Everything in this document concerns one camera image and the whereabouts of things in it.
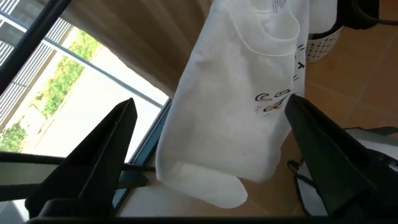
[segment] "window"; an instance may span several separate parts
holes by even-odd
[[[13,22],[29,27],[42,10],[33,2],[19,1],[11,15],[6,16],[10,20],[0,26],[0,40],[10,46],[18,43],[24,30],[15,27]],[[168,97],[127,68],[94,38],[61,19],[46,38],[78,55],[85,63],[54,50],[46,40],[35,49],[0,98],[0,151],[66,157],[116,104],[133,98],[138,119],[125,162],[148,164],[170,108]],[[0,51],[0,58],[7,56]],[[19,175],[17,179],[0,178],[0,186],[14,180],[16,184],[39,184],[56,168],[56,165],[40,164],[30,168],[19,164],[13,164],[12,169],[5,166],[7,164],[0,162],[0,170],[13,174],[17,169]],[[132,172],[123,172],[123,178],[134,180],[138,185],[147,182],[142,174]],[[116,208],[130,190],[116,191]],[[2,218],[8,223],[26,221],[24,199],[18,199],[0,202],[0,222]],[[11,222],[5,215],[10,214],[9,210],[17,210],[21,218]]]

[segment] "cartoon face print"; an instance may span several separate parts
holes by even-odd
[[[266,113],[264,116],[269,115],[269,111],[272,111],[273,109],[280,109],[282,107],[282,103],[288,97],[289,93],[290,93],[290,90],[282,90],[282,91],[277,92],[273,97],[270,96],[270,94],[268,94],[268,93],[258,94],[254,99],[258,102],[278,100],[281,96],[284,96],[284,97],[281,98],[276,103],[272,103],[272,104],[266,105],[266,106],[257,106],[257,108],[254,112],[256,112],[256,114],[258,114],[259,111],[262,110],[262,112]]]

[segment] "white pavement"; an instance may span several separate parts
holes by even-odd
[[[107,48],[103,47],[91,62],[156,102],[164,105],[167,101],[165,94],[127,68]],[[160,109],[89,68],[84,69],[64,106],[32,153],[67,156],[116,104],[130,97],[136,104],[138,120],[126,157],[128,161]]]

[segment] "white basket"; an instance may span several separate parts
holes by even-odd
[[[336,30],[336,32],[315,40],[308,40],[307,43],[307,61],[314,62],[316,60],[324,57],[335,45],[338,37],[340,36],[340,32],[343,30],[343,27]]]

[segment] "green grass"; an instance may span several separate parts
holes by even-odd
[[[21,128],[18,123],[13,124],[10,128],[4,129],[0,137],[0,151],[2,152],[21,152],[22,142],[26,138],[25,129]]]
[[[91,60],[99,46],[100,44],[94,38],[79,30],[69,50],[86,60]],[[35,98],[36,103],[34,104],[44,116],[54,115],[83,70],[84,66],[69,57],[62,57],[55,70],[55,75],[48,80],[45,90]]]

